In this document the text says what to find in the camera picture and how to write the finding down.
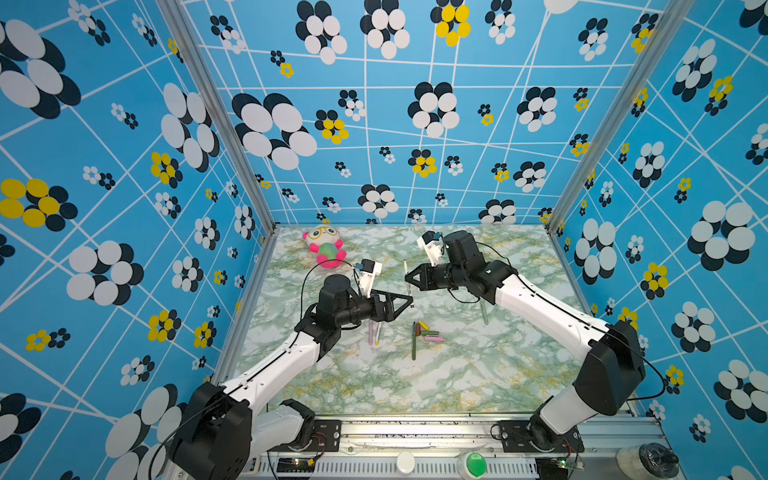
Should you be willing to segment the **dark green pen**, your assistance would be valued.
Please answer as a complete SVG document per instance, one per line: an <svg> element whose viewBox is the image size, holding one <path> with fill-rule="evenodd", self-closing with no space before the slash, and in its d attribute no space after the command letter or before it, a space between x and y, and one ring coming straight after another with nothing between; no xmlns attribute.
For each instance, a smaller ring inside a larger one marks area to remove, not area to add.
<svg viewBox="0 0 768 480"><path fill-rule="evenodd" d="M416 358L417 358L417 338L418 337L415 335L415 331L414 331L415 330L415 324L416 324L416 322L413 322L412 323L412 328L411 328L411 347L410 348L411 348L411 359L413 361L415 361Z"/></svg>

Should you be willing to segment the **green push button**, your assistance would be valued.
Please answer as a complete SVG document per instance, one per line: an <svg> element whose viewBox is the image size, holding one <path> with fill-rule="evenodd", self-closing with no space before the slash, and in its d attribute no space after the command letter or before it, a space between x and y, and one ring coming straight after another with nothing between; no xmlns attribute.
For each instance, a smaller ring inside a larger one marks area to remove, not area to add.
<svg viewBox="0 0 768 480"><path fill-rule="evenodd" d="M474 451L462 454L457 460L457 472L463 480L482 479L488 471L485 457Z"/></svg>

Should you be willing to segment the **light green pen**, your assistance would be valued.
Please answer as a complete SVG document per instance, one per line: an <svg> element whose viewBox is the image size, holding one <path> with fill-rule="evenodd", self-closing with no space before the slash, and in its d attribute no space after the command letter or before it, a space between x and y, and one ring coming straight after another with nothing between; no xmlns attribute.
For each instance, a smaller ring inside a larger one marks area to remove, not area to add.
<svg viewBox="0 0 768 480"><path fill-rule="evenodd" d="M484 325L488 326L490 322L489 322L486 302L484 300L480 300L479 305L480 305L480 308L481 308L481 314L482 314L483 323L484 323Z"/></svg>

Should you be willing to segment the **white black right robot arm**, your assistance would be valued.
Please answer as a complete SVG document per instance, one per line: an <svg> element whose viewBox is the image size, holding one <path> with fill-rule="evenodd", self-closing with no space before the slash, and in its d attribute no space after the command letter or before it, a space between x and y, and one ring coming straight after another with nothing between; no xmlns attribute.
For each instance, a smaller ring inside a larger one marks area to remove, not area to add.
<svg viewBox="0 0 768 480"><path fill-rule="evenodd" d="M488 261L472 234L429 230L417 244L428 260L405 279L421 291L466 289L518 315L556 340L580 361L573 383L530 417L530 443L551 451L566 433L597 415L613 416L646 377L638 334L632 326L589 316L536 287L508 261Z"/></svg>

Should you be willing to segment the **white round button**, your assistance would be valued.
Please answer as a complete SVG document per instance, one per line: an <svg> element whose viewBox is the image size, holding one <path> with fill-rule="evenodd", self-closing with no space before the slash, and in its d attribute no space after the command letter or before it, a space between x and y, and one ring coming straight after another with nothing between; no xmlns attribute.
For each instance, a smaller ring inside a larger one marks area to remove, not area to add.
<svg viewBox="0 0 768 480"><path fill-rule="evenodd" d="M409 451L402 451L396 457L396 471L400 476L410 476L416 467L415 456Z"/></svg>

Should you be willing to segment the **aluminium corner post left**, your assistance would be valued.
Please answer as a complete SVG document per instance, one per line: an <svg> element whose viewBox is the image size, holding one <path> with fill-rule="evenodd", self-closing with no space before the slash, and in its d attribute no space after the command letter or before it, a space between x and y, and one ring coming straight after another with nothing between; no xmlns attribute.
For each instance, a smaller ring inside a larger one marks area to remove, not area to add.
<svg viewBox="0 0 768 480"><path fill-rule="evenodd" d="M191 24L186 19L183 6L179 1L172 0L159 0L157 5L174 40L185 55L185 62L191 78L211 115L218 135L231 158L235 172L253 203L258 218L266 231L266 236L270 237L275 234L276 222L266 200L259 191L259 186L255 181L255 173L246 158L235 128L228 118L224 102L204 60L203 51L194 39Z"/></svg>

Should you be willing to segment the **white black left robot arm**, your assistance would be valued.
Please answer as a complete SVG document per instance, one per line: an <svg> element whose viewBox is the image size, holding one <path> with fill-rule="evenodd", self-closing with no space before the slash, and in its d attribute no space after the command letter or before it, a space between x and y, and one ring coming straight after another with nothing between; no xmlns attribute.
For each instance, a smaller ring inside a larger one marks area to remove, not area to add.
<svg viewBox="0 0 768 480"><path fill-rule="evenodd" d="M412 302L408 295L354 288L344 275L328 276L281 346L224 384L206 382L195 390L164 442L168 460L193 479L235 479L269 450L307 442L314 412L296 400L268 410L269 401L322 359L344 331L366 320L392 322Z"/></svg>

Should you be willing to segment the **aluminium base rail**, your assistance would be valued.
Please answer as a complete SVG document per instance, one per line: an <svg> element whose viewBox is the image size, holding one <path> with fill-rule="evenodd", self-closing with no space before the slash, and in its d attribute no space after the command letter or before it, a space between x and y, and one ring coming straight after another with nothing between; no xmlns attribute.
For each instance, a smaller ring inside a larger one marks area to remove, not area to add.
<svg viewBox="0 0 768 480"><path fill-rule="evenodd" d="M470 451L488 463L486 479L622 479L616 454L622 448L669 443L657 421L626 412L594 417L576 428L585 451L576 454L505 453L491 436L502 420L520 414L319 416L342 422L338 452L296 452L284 445L263 454L239 479L461 479L458 458ZM416 459L415 471L400 476L396 457Z"/></svg>

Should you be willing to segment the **pink white plush toy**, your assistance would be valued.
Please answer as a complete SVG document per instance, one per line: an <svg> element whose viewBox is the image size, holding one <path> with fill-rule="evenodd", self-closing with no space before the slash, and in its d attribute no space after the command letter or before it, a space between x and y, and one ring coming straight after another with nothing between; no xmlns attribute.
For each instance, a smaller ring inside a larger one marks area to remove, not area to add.
<svg viewBox="0 0 768 480"><path fill-rule="evenodd" d="M339 267L346 259L344 241L338 230L330 225L319 225L303 233L302 239L310 249L318 266L325 269Z"/></svg>

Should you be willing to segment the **aluminium corner post right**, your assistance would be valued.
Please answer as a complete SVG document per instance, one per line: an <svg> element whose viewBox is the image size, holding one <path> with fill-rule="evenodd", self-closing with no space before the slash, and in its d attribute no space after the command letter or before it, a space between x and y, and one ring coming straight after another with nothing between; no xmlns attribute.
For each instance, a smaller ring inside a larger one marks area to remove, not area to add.
<svg viewBox="0 0 768 480"><path fill-rule="evenodd" d="M646 82L666 53L671 41L679 31L694 3L694 0L669 1L667 3L665 10L661 14L656 33L630 70L617 96L602 119L586 156L574 170L558 203L553 209L552 217L546 225L546 230L551 237L556 236L557 228L575 204L585 179L596 167L605 149L616 135L636 95L646 85Z"/></svg>

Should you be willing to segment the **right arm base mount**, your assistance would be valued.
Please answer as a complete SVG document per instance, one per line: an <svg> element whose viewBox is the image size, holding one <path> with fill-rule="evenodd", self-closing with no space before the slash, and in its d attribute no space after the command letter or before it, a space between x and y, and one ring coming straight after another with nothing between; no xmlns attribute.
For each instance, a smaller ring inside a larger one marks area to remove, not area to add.
<svg viewBox="0 0 768 480"><path fill-rule="evenodd" d="M505 453L576 454L585 451L576 427L564 434L549 431L545 425L528 420L502 420L491 427L491 436L502 444Z"/></svg>

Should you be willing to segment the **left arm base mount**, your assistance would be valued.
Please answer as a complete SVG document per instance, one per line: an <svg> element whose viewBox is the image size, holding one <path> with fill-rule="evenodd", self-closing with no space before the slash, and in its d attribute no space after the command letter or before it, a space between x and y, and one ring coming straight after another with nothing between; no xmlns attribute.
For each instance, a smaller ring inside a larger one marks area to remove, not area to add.
<svg viewBox="0 0 768 480"><path fill-rule="evenodd" d="M338 452L341 440L342 422L338 419L322 419L315 412L294 399L281 402L301 418L301 424L294 438L284 445L296 452Z"/></svg>

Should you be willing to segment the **aluminium corner post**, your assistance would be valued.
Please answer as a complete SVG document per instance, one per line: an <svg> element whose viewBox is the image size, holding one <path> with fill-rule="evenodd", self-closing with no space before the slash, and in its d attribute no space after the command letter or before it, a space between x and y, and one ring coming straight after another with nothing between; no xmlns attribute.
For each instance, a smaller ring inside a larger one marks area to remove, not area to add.
<svg viewBox="0 0 768 480"><path fill-rule="evenodd" d="M694 3L694 0L669 1L667 3L665 10L661 14L656 33L630 70L617 96L602 119L586 156L574 170L558 203L553 209L552 217L546 225L546 230L551 237L556 236L557 228L575 204L585 179L596 167L605 149L616 135L636 95L646 85L646 82L666 53L671 41L679 31Z"/></svg>
<svg viewBox="0 0 768 480"><path fill-rule="evenodd" d="M253 203L258 218L266 231L266 236L270 237L275 234L276 222L266 200L259 191L259 186L255 181L255 173L246 158L235 128L228 118L224 102L204 60L203 51L194 39L191 24L186 19L183 6L179 1L172 0L159 0L157 5L174 40L185 55L185 62L191 78L211 115L218 135L231 158L235 172Z"/></svg>

